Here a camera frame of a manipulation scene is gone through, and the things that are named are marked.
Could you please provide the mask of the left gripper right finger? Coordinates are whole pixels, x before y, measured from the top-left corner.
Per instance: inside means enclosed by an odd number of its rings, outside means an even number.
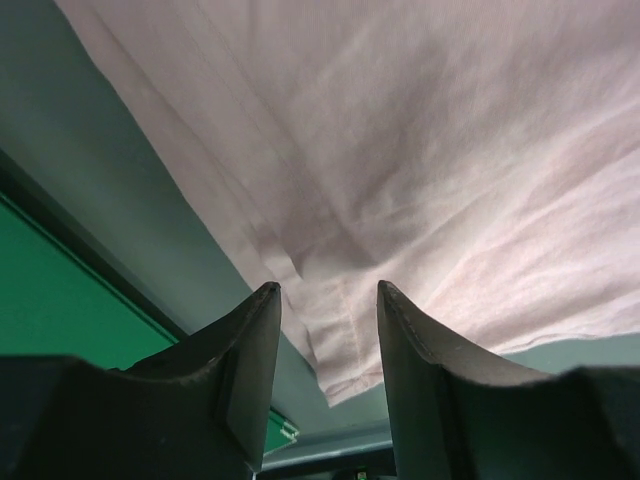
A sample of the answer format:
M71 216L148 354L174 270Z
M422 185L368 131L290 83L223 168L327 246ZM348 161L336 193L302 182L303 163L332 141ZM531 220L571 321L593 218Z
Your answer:
M377 294L402 479L635 479L639 370L530 369L464 338L395 285Z

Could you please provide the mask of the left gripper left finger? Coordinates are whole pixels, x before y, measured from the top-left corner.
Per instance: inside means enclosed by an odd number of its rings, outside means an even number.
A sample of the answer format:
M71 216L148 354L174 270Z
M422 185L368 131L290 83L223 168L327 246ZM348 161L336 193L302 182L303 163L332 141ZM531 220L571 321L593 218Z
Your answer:
M134 364L1 360L5 479L251 479L262 468L280 338L268 282Z

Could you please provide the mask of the pink t shirt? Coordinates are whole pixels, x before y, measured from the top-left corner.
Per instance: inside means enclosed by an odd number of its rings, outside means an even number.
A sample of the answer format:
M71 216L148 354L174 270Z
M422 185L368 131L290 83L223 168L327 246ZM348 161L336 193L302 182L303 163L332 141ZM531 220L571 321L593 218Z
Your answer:
M376 286L499 354L639 329L635 1L63 1L330 405Z

